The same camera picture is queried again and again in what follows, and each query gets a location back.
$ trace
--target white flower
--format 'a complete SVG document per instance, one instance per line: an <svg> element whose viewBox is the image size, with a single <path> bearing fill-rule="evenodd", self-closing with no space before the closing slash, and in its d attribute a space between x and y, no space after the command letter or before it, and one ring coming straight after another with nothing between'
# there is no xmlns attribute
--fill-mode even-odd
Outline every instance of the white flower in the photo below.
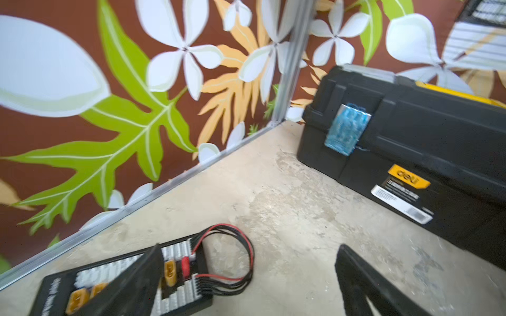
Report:
<svg viewBox="0 0 506 316"><path fill-rule="evenodd" d="M304 113L304 108L291 106L286 111L285 119L292 121L292 122L300 122L302 120L303 113Z"/></svg>
<svg viewBox="0 0 506 316"><path fill-rule="evenodd" d="M264 75L260 81L260 95L263 102L268 100L271 92L274 68L276 66L276 55L279 58L279 72L284 73L290 43L281 41L288 36L293 28L299 1L300 0L286 0L279 29L280 0L262 1L262 19L267 34L273 43L253 51L248 56L248 59L244 62L239 71L239 78L245 82L250 82L255 80L263 71Z"/></svg>
<svg viewBox="0 0 506 316"><path fill-rule="evenodd" d="M128 200L128 204L132 204L133 202L137 201L140 198L143 198L146 194L150 193L153 190L153 183L146 183L145 185L142 185L138 187L133 193L132 196L130 196ZM117 209L122 208L125 206L125 201L123 198L123 194L121 194L120 191L114 189L112 190L111 197L109 199L109 206L107 208L109 209ZM98 223L100 223L105 217L109 217L112 214L114 214L115 211L105 211L98 213L97 215L93 216L90 220L88 220L79 230L87 230Z"/></svg>
<svg viewBox="0 0 506 316"><path fill-rule="evenodd" d="M178 77L181 60L188 91L194 100L200 98L204 82L202 70L195 62L214 69L223 61L223 53L214 45L191 45L202 34L209 18L208 0L184 0L185 38L181 37L170 0L136 0L137 15L149 36L178 50L155 56L148 66L147 83L152 91L167 91Z"/></svg>
<svg viewBox="0 0 506 316"><path fill-rule="evenodd" d="M93 59L67 35L0 15L0 104L38 116L80 114L110 96Z"/></svg>
<svg viewBox="0 0 506 316"><path fill-rule="evenodd" d="M132 196L130 196L130 198L128 199L127 205L144 197L146 194L148 194L152 190L153 190L153 183L146 183L145 185L138 187L132 193ZM107 208L116 209L116 208L122 208L124 206L125 206L125 201L123 198L123 194L121 194L121 192L116 189L112 190L111 198L109 199L109 206L107 206Z"/></svg>
<svg viewBox="0 0 506 316"><path fill-rule="evenodd" d="M362 12L356 13L351 16L341 29L343 14L343 1L337 0L328 14L332 31L323 20L314 20L311 24L311 34L318 37L330 38L315 50L313 54L313 64L315 66L327 64L334 45L336 65L351 64L353 62L355 49L341 37L356 37L362 34L369 24L369 15Z"/></svg>
<svg viewBox="0 0 506 316"><path fill-rule="evenodd" d="M246 127L244 122L240 122L237 126L234 127L230 135L228 136L227 148L232 149L239 145L246 135ZM204 143L198 147L198 161L200 163L205 163L213 159L214 157L220 154L220 149L218 146L212 143Z"/></svg>
<svg viewBox="0 0 506 316"><path fill-rule="evenodd" d="M223 19L223 29L230 32L235 26L235 17L239 16L241 26L248 27L251 24L251 10L241 0L234 0L228 7Z"/></svg>
<svg viewBox="0 0 506 316"><path fill-rule="evenodd" d="M429 82L437 75L438 86L474 94L451 68L505 70L506 56L501 45L498 45L503 37L496 36L485 44L481 42L494 29L465 22L455 23L446 40L442 58L439 58L432 23L423 15L409 14L390 22L387 29L387 51L402 62L429 65L402 71L398 75L422 82ZM478 45L478 48L466 54L474 45Z"/></svg>

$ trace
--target green leaf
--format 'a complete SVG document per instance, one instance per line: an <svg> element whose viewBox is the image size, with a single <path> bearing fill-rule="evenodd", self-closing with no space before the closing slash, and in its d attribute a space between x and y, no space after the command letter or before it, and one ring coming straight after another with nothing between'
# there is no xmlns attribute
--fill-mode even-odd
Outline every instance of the green leaf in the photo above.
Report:
<svg viewBox="0 0 506 316"><path fill-rule="evenodd" d="M134 98L151 109L167 104L166 93L152 92L146 84L149 58L123 31L107 0L98 0L100 38L112 73Z"/></svg>
<svg viewBox="0 0 506 316"><path fill-rule="evenodd" d="M197 151L190 142L190 127L175 106L162 117L162 123L167 129L168 139L174 145L189 153Z"/></svg>
<svg viewBox="0 0 506 316"><path fill-rule="evenodd" d="M187 89L172 100L165 93L150 92L144 83L149 62L146 55L125 35L106 0L99 0L98 10L102 44L112 72L132 98L152 111L146 113L129 100L110 96L81 113L81 117L117 132L113 140L70 142L6 158L75 170L66 182L16 203L17 206L45 205L41 212L20 223L33 223L31 235L42 226L50 228L58 214L68 223L77 202L89 193L102 208L107 208L115 187L115 171L134 154L144 174L158 181L163 158L162 126L177 147L190 153L197 151L190 142L190 128L176 109L177 101Z"/></svg>
<svg viewBox="0 0 506 316"><path fill-rule="evenodd" d="M360 11L370 15L369 25L365 28L360 39L364 46L364 66L371 60L376 52L383 32L383 16L376 0L362 0Z"/></svg>
<svg viewBox="0 0 506 316"><path fill-rule="evenodd" d="M276 94L276 97L272 99L271 101L267 102L267 110L264 112L264 120L268 120L271 118L272 113L274 112L274 108L276 107L276 100L278 98L278 90L279 85L275 84L272 86L274 89L274 93Z"/></svg>
<svg viewBox="0 0 506 316"><path fill-rule="evenodd" d="M383 11L390 20L414 13L412 0L381 0L381 2Z"/></svg>
<svg viewBox="0 0 506 316"><path fill-rule="evenodd" d="M0 275L11 268L11 264L0 254Z"/></svg>
<svg viewBox="0 0 506 316"><path fill-rule="evenodd" d="M53 238L53 240L49 243L48 248L56 245L60 242L60 234L56 234L56 236Z"/></svg>
<svg viewBox="0 0 506 316"><path fill-rule="evenodd" d="M258 124L253 124L249 126L248 136L252 136L258 133Z"/></svg>
<svg viewBox="0 0 506 316"><path fill-rule="evenodd" d="M93 124L117 131L119 134L113 140L70 142L8 157L7 159L12 161L71 168L76 171L73 177L61 185L16 203L19 206L46 206L21 224L34 223L30 229L30 234L33 235L42 226L51 227L57 214L69 222L78 200L88 193L92 193L97 203L106 208L115 187L116 168L135 153L142 171L147 177L157 181L163 158L159 132L162 125L165 125L169 135L172 134L171 140L174 140L176 146L183 146L186 151L195 152L195 146L189 141L188 125L176 110L176 100L169 101L163 110L145 113L130 101L111 96L81 116Z"/></svg>

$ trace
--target red connector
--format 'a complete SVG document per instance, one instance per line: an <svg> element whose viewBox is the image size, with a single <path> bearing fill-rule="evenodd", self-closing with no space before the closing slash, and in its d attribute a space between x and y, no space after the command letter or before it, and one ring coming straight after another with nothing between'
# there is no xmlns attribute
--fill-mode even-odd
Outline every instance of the red connector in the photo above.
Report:
<svg viewBox="0 0 506 316"><path fill-rule="evenodd" d="M185 280L190 279L190 258L184 257L181 260L181 270L183 271L183 278Z"/></svg>

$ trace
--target cable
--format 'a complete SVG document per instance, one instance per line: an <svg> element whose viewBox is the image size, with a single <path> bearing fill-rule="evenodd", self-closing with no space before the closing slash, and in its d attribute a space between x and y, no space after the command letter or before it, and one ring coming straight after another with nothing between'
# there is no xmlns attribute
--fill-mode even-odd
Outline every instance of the cable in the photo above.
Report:
<svg viewBox="0 0 506 316"><path fill-rule="evenodd" d="M198 274L196 276L198 278L198 289L202 294L210 295L231 296L240 294L246 289L253 278L253 262L255 260L253 245L249 238L236 226L230 224L217 224L206 228L191 239L190 243L192 247L192 254L194 254L198 247L202 244L204 238L214 234L232 236L237 239L241 245L243 245L249 257L249 270L246 275L241 278L228 278L212 274Z"/></svg>

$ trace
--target parallel charging board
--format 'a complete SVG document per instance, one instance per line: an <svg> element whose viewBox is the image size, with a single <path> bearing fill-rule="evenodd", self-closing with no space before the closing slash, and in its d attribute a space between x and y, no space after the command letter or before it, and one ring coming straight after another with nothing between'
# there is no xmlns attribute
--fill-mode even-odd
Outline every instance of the parallel charging board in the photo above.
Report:
<svg viewBox="0 0 506 316"><path fill-rule="evenodd" d="M200 293L197 274L207 274L203 247L192 254L195 235L160 245L164 276L154 298L151 316L190 315L211 306L213 296ZM69 316L103 290L108 283L149 248L87 264L45 277L30 316Z"/></svg>

